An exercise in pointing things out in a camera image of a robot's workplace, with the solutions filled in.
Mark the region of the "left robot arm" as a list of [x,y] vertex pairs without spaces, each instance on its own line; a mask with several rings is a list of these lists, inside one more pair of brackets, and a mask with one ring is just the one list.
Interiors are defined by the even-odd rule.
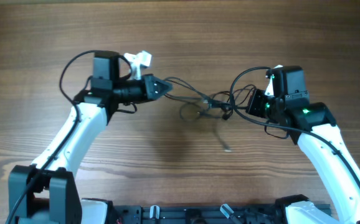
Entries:
[[75,176],[95,138],[120,105],[155,101],[172,85],[142,71],[151,64],[146,51],[119,54],[91,50],[93,72],[68,101],[69,117],[48,147],[30,165],[9,174],[7,223],[121,223],[111,200],[80,198]]

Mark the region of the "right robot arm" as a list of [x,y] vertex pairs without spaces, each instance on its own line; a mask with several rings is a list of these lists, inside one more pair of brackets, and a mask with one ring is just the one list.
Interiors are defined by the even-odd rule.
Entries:
[[303,69],[264,67],[265,90],[254,91],[247,119],[286,131],[316,169],[338,213],[334,219],[308,199],[292,196],[279,203],[286,223],[360,223],[360,169],[350,155],[334,116],[324,103],[310,103]]

